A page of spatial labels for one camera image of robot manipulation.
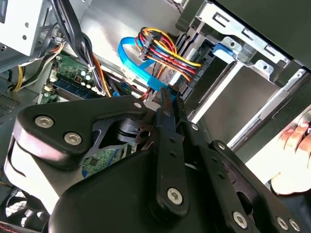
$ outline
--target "mounting hole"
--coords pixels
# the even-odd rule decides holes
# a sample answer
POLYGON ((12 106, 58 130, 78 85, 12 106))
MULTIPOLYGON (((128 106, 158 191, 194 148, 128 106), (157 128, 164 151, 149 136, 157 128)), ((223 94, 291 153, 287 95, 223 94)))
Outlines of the mounting hole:
POLYGON ((173 157, 173 158, 176 158, 176 157, 177 157, 176 153, 173 152, 173 151, 170 152, 170 156, 173 157))
POLYGON ((225 176, 224 176, 222 173, 220 173, 220 172, 218 173, 218 176, 219 176, 221 179, 223 179, 223 180, 225 179, 225 176))
POLYGON ((146 139, 147 137, 149 137, 150 136, 150 132, 149 131, 143 131, 143 132, 141 132, 141 134, 140 134, 140 137, 142 138, 142 139, 146 139))

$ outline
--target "screw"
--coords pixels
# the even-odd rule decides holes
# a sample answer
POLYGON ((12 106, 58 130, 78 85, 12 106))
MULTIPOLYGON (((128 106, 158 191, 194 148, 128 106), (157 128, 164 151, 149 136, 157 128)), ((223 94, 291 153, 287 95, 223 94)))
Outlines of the screw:
POLYGON ((233 212, 233 219, 242 229, 247 228, 247 221, 241 213, 237 211, 233 212))
POLYGON ((199 130, 199 127, 198 127, 197 125, 195 125, 195 124, 192 124, 191 126, 192 126, 192 128, 193 128, 194 130, 199 130))
POLYGON ((139 103, 134 103, 134 105, 137 107, 137 108, 141 108, 141 105, 139 103))
POLYGON ((54 121, 48 116, 38 116, 35 119, 35 124, 42 128, 49 128, 54 125, 54 121))
POLYGON ((277 220, 278 224, 281 226, 281 228, 283 228, 286 231, 288 230, 288 226, 282 218, 277 217, 276 220, 277 220))
POLYGON ((220 149, 223 149, 223 150, 225 149, 225 146, 220 142, 218 143, 218 146, 220 147, 220 149))
POLYGON ((167 191, 167 197, 170 199, 171 202, 173 202, 175 205, 180 205, 183 202, 183 196, 181 193, 175 189, 170 188, 167 191))
POLYGON ((171 116, 171 114, 170 114, 170 112, 169 112, 169 111, 164 110, 163 112, 164 112, 164 114, 165 114, 165 115, 167 115, 168 117, 170 117, 170 116, 171 116))
POLYGON ((300 231, 300 227, 294 222, 294 220, 290 219, 290 224, 296 231, 300 231))
POLYGON ((71 145, 79 145, 82 142, 82 138, 77 133, 67 133, 64 137, 65 141, 71 145))

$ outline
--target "green circuit board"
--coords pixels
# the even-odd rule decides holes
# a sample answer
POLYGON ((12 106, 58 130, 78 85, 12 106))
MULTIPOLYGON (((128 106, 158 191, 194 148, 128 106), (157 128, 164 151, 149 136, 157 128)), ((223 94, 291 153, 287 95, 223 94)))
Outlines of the green circuit board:
POLYGON ((87 67, 69 56, 60 54, 54 64, 58 74, 62 74, 77 83, 80 83, 87 75, 91 77, 91 80, 94 80, 92 72, 87 67))
POLYGON ((128 153, 132 153, 135 150, 135 144, 125 144, 119 149, 104 150, 86 158, 82 165, 82 170, 86 172, 86 177, 88 177, 114 164, 120 159, 126 157, 128 153))

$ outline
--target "black plastic bracket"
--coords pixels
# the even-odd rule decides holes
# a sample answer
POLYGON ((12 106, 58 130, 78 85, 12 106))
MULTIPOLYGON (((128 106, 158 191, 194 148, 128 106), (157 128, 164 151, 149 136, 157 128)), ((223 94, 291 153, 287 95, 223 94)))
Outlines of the black plastic bracket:
POLYGON ((145 105, 132 96, 35 105, 18 114, 13 135, 28 153, 56 168, 69 170, 77 168, 90 150, 99 151, 100 140, 111 124, 124 119, 142 119, 146 113, 145 105), (53 126, 36 125, 38 116, 50 117, 53 126), (94 131, 99 132, 95 138, 94 131), (70 132, 80 135, 79 145, 64 140, 70 132))
POLYGON ((156 112, 150 208, 160 220, 174 222, 189 211, 183 137, 176 133, 171 94, 161 88, 156 112))

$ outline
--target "capacitor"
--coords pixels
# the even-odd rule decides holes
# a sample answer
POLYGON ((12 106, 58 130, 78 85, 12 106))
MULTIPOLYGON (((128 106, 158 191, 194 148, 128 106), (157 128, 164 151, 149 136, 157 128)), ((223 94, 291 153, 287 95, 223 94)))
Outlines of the capacitor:
POLYGON ((93 86, 94 86, 94 82, 92 82, 92 81, 88 81, 88 83, 86 84, 86 87, 88 89, 91 89, 93 86))
POLYGON ((81 82, 81 85, 82 85, 82 86, 86 86, 87 83, 88 83, 88 81, 84 79, 84 80, 81 82))

